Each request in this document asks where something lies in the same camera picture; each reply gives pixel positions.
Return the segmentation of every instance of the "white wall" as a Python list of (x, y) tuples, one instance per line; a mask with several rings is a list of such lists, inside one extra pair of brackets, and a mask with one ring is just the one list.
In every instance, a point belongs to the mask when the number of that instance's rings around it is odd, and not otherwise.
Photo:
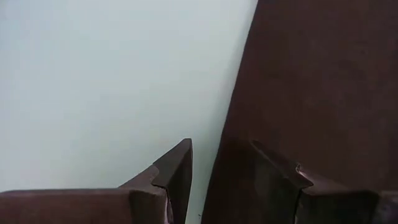
[(255, 5), (0, 1), (0, 190), (116, 187), (192, 138), (199, 223)]

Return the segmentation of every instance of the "pale blue wall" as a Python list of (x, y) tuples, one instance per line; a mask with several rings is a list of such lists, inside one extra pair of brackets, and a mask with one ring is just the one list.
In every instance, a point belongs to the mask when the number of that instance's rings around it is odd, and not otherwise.
[(0, 190), (115, 187), (193, 138), (199, 223), (255, 5), (0, 1)]

